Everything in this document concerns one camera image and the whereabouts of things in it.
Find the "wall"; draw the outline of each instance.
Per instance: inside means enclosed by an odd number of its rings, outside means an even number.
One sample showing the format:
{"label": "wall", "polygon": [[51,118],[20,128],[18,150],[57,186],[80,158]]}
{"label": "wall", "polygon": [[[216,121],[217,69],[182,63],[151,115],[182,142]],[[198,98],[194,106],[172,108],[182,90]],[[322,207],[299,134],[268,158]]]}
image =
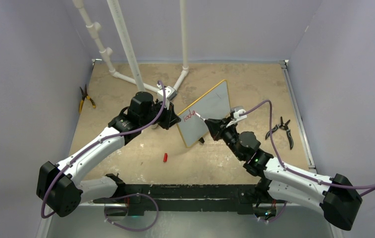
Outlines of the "wall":
{"label": "wall", "polygon": [[[289,61],[320,173],[375,182],[375,1],[325,0]],[[347,238],[375,237],[375,192]]]}
{"label": "wall", "polygon": [[[101,58],[72,0],[64,1],[92,58]],[[138,60],[182,60],[178,0],[120,0]],[[285,60],[298,45],[321,0],[188,0],[189,59]],[[125,61],[106,0],[85,0],[100,37],[113,49],[113,61]]]}
{"label": "wall", "polygon": [[38,171],[67,155],[90,70],[61,0],[0,0],[0,237],[35,237]]}

